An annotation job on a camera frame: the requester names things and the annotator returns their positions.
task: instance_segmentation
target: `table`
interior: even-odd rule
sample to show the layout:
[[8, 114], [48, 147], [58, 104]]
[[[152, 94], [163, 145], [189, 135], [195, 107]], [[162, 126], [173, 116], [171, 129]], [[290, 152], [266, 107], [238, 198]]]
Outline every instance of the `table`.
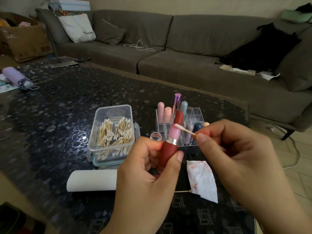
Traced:
[[[130, 104], [141, 135], [149, 136], [155, 131], [157, 103], [172, 105], [180, 92], [189, 106], [201, 108], [205, 121], [226, 118], [249, 125], [247, 103], [233, 98], [88, 62], [48, 67], [69, 60], [19, 67], [40, 89], [0, 94], [0, 170], [60, 233], [99, 233], [112, 214], [115, 191], [66, 191], [72, 171], [96, 169], [86, 149], [97, 108]], [[185, 159], [204, 156], [195, 146], [185, 150]], [[177, 193], [159, 234], [254, 233], [254, 218], [215, 177], [219, 204]]]

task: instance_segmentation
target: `white box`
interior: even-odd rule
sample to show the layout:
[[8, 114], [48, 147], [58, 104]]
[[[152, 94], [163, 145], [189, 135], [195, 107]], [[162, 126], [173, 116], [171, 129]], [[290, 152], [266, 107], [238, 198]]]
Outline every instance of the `white box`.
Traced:
[[80, 0], [48, 0], [49, 6], [53, 10], [61, 9], [64, 11], [91, 11], [88, 1]]

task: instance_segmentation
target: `tote bag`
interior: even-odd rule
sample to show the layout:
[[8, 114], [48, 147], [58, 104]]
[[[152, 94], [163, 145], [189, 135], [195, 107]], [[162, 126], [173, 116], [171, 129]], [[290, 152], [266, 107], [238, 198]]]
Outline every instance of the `tote bag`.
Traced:
[[89, 42], [96, 39], [87, 14], [58, 17], [65, 32], [74, 43]]

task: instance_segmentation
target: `hand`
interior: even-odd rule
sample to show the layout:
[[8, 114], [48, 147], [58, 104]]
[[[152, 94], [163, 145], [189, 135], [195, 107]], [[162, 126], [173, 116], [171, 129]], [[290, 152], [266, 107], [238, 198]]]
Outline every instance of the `hand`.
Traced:
[[174, 196], [183, 152], [177, 151], [156, 179], [147, 171], [157, 167], [162, 142], [140, 137], [117, 171], [114, 211], [104, 233], [155, 234]]
[[199, 130], [196, 140], [227, 191], [265, 231], [311, 231], [311, 219], [298, 204], [268, 137], [221, 120]]

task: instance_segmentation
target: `sofa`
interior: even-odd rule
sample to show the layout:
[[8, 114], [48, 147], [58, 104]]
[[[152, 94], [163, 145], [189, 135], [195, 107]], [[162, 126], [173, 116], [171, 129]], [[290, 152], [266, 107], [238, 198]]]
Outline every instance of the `sofa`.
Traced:
[[[288, 130], [303, 132], [312, 125], [312, 25], [278, 19], [227, 15], [163, 15], [157, 13], [98, 10], [87, 11], [93, 25], [105, 19], [126, 29], [115, 45], [92, 41], [73, 43], [50, 10], [37, 9], [45, 23], [57, 56], [91, 58], [119, 70], [189, 86], [248, 102], [252, 118]], [[259, 36], [258, 26], [274, 23], [302, 40], [286, 55], [267, 81], [219, 69], [219, 57], [229, 54]], [[155, 51], [138, 51], [124, 44], [138, 40]]]

